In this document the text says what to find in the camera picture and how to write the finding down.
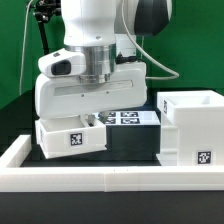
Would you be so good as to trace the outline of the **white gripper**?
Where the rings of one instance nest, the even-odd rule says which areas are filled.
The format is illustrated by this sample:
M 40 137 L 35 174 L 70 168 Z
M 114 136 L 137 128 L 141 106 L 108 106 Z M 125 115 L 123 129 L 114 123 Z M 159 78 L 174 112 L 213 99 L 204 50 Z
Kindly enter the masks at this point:
M 115 66 L 104 83 L 82 83 L 81 73 L 87 68 L 83 53 L 64 48 L 38 60 L 41 74 L 35 84 L 35 109 L 42 119 L 84 115 L 89 126 L 101 112 L 105 122 L 110 110 L 142 106 L 147 99 L 146 64 L 129 62 Z

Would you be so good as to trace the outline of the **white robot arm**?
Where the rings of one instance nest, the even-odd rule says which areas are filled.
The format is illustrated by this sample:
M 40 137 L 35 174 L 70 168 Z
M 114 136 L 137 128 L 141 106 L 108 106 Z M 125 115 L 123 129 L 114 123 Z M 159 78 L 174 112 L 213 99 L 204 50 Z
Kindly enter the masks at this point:
M 133 108 L 147 99 L 146 64 L 116 52 L 118 34 L 155 36 L 172 0 L 61 0 L 64 47 L 41 57 L 35 107 L 42 119 Z

